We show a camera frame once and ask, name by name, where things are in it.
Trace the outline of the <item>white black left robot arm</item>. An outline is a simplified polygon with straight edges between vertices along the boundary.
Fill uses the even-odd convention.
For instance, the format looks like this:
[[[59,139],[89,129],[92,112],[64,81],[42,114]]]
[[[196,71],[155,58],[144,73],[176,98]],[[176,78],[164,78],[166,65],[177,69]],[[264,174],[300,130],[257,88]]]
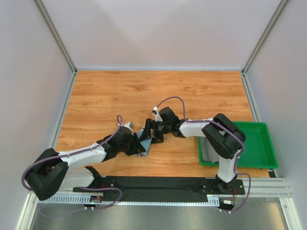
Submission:
[[[24,171],[22,185],[33,191],[40,201],[47,200],[63,187],[74,170],[110,160],[120,152],[128,156],[144,153],[146,148],[143,142],[151,137],[149,128],[134,133],[129,126],[124,125],[112,135],[85,148],[65,152],[49,148]]]

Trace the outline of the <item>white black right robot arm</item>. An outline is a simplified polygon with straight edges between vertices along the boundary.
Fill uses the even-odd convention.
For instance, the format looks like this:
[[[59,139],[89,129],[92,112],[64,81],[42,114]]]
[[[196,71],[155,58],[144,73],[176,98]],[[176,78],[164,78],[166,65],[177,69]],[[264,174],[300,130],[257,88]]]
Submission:
[[[170,107],[153,110],[155,119],[148,118],[137,137],[141,143],[162,143],[164,135],[171,133],[177,138],[202,137],[207,149],[219,156],[216,183],[229,189],[237,179],[238,157],[245,150],[246,135],[224,114],[203,120],[179,119]]]

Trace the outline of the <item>green plastic tray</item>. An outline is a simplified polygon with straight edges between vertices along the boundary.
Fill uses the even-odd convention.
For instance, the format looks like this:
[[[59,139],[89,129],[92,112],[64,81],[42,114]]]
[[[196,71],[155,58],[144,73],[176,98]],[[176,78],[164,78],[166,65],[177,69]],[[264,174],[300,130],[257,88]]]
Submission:
[[[235,125],[246,135],[246,149],[240,155],[237,167],[277,169],[278,161],[267,125],[242,121],[235,121]]]

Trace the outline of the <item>blue patterned towel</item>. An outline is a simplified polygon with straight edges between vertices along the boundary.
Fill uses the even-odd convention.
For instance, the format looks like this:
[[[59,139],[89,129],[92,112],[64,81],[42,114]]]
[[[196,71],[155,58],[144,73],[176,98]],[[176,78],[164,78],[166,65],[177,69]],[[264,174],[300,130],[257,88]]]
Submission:
[[[142,127],[138,132],[137,132],[137,137],[140,138],[141,135],[143,134],[144,132],[144,127]],[[152,139],[153,137],[150,137],[149,139],[147,140],[143,140],[143,141],[140,141],[141,145],[143,146],[143,148],[145,149],[144,152],[141,152],[141,153],[138,153],[137,156],[139,157],[146,157],[149,153],[149,150],[150,150],[150,145],[151,145],[151,142],[152,142]]]

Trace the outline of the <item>grey terry towel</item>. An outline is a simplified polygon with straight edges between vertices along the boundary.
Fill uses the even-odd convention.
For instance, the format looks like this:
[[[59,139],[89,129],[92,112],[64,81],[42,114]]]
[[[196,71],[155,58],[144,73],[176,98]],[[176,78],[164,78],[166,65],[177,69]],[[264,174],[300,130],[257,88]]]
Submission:
[[[219,155],[205,137],[200,137],[201,159],[206,163],[218,163]]]

